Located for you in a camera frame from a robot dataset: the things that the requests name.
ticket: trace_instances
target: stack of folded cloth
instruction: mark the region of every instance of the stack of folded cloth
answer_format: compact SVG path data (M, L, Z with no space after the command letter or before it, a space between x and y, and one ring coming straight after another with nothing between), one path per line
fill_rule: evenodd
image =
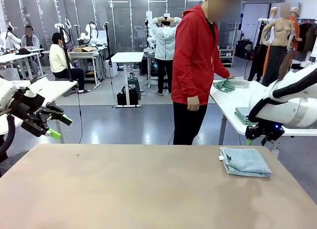
M219 159L228 174L248 177L270 177L272 171L256 149L220 147Z
M230 93L233 90L235 90L234 85L230 83L229 80L221 80L219 82L214 82L213 85L216 89L219 89L224 93Z
M244 124L244 125L256 125L256 123L249 121L248 115L250 110L248 107L246 108L236 108L234 114L236 117Z

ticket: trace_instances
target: person in white jacket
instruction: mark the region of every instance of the person in white jacket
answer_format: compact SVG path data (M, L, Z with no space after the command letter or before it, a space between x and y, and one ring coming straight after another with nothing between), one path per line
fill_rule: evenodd
M50 65L51 65L51 71L53 72L53 75L56 78L69 78L68 69L67 69L67 63L65 58L65 53L62 48L62 40L61 40L61 34L58 32L55 32L52 36L53 44L50 48ZM73 80L77 80L78 82L78 93L88 93L89 90L85 89L85 73L80 68L73 68L70 64L70 74L73 78Z
M149 21L149 27L157 40L157 48L155 58L158 63L158 95L163 95L164 76L167 73L168 92L172 93L172 71L173 59L175 52L175 34L177 25L181 22L181 18L165 18L156 17ZM175 27L170 27L171 23L175 23Z

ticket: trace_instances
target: red jacket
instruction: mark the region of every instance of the red jacket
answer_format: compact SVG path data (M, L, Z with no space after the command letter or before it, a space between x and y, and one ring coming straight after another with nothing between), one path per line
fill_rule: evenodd
M200 105L208 103L213 73L228 78L218 52L219 30L211 29L200 6L184 12L176 30L173 61L172 100L187 104L187 98L198 96Z

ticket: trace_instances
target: brown table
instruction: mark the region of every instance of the brown table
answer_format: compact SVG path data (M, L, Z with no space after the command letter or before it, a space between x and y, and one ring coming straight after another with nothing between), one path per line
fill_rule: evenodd
M0 228L316 229L317 205L254 148L271 178L228 175L219 146L38 145L0 178Z

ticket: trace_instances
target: beige hat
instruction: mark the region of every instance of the beige hat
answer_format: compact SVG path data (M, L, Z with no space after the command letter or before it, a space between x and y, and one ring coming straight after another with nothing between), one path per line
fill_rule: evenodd
M296 13L298 16L300 16L300 14L301 14L301 11L299 10L298 7L293 7L293 8L291 9L291 12Z

